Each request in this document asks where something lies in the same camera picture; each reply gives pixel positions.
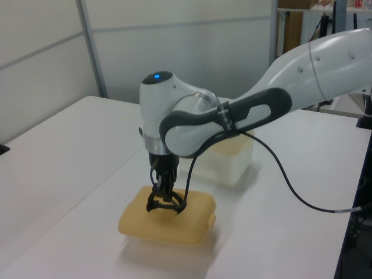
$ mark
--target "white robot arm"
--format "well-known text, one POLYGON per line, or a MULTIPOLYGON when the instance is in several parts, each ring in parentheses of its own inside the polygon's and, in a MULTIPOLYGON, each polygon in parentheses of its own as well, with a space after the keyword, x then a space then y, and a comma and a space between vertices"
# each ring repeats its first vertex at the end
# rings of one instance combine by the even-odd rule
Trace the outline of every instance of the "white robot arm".
POLYGON ((208 90, 169 72, 148 76, 140 104, 146 149, 190 158, 229 136, 288 112, 372 88, 372 31, 346 31, 301 45, 278 58, 241 97, 220 105, 208 90))

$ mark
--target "translucent plastic container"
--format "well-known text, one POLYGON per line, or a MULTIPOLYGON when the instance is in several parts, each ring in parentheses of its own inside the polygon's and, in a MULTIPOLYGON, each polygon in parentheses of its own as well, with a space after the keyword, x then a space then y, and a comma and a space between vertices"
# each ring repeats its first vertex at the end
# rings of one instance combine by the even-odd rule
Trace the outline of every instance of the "translucent plastic container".
MULTIPOLYGON (((239 135, 225 139, 207 149, 196 160, 192 174, 235 185, 252 161, 253 139, 239 135)), ((189 171, 192 159, 180 158, 180 169, 189 171)))

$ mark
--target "table surface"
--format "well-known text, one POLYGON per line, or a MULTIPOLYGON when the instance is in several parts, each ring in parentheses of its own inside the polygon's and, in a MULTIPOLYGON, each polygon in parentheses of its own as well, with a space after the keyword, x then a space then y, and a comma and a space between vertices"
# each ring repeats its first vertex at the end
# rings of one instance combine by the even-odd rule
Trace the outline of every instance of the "table surface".
POLYGON ((86 97, 0 156, 0 271, 143 147, 131 103, 86 97))

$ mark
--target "black cable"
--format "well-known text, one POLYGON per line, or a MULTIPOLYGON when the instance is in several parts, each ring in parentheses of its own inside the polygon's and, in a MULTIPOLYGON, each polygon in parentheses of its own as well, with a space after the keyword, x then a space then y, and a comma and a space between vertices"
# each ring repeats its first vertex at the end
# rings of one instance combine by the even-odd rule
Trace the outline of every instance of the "black cable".
POLYGON ((273 150, 271 150, 271 148, 265 144, 262 140, 260 140, 259 138, 256 138, 254 135, 250 135, 246 132, 243 132, 242 133, 243 135, 246 135, 247 137, 250 137, 250 138, 253 138, 255 141, 258 141, 260 144, 262 144, 270 153, 271 155, 274 157, 275 161, 277 161, 278 165, 279 165, 279 168, 284 176, 284 179, 285 181, 287 182, 287 185, 289 187, 289 189, 291 190, 291 192, 296 196, 296 198, 298 198, 303 204, 307 205, 308 207, 312 208, 312 209, 315 209, 315 210, 318 210, 318 211, 322 211, 322 212, 328 212, 328 213, 346 213, 346 212, 361 212, 362 210, 364 209, 367 209, 367 208, 371 208, 372 207, 372 202, 366 204, 366 205, 363 205, 363 206, 358 206, 356 208, 349 208, 349 209, 339 209, 339 210, 330 210, 330 209, 323 209, 323 208, 318 208, 317 206, 313 206, 311 204, 309 204, 308 202, 306 202, 304 199, 302 199, 297 193, 296 191, 293 189, 291 183, 289 182, 289 179, 288 179, 288 176, 287 174, 285 173, 284 171, 284 168, 281 164, 281 162, 279 161, 279 158, 277 157, 277 155, 274 153, 273 150))
POLYGON ((188 188, 189 188, 189 186, 190 186, 190 180, 191 180, 191 173, 192 173, 192 169, 194 168, 194 165, 195 165, 195 162, 196 162, 197 157, 198 157, 198 155, 196 155, 196 156, 192 159, 192 162, 191 162, 191 165, 190 165, 190 169, 189 169, 189 171, 188 171, 187 181, 186 181, 186 188, 185 188, 185 197, 184 197, 184 201, 187 200, 188 188))
POLYGON ((153 180, 152 172, 153 172, 153 168, 150 169, 150 179, 151 179, 152 185, 155 186, 156 184, 155 184, 155 182, 153 180))

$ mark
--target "shelf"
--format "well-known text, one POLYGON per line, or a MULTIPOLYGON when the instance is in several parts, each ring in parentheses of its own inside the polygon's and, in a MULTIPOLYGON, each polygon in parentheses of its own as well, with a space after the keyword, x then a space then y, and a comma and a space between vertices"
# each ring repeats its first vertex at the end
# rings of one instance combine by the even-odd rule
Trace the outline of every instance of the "shelf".
MULTIPOLYGON (((331 13, 333 11, 333 6, 331 4, 323 7, 320 5, 315 5, 312 7, 310 10, 309 9, 286 9, 286 8, 278 8, 278 11, 280 12, 317 12, 317 13, 324 13, 328 12, 331 13)), ((346 8, 347 13, 364 13, 364 14, 371 14, 372 15, 372 10, 363 10, 361 8, 354 8, 354 7, 347 7, 346 8)))

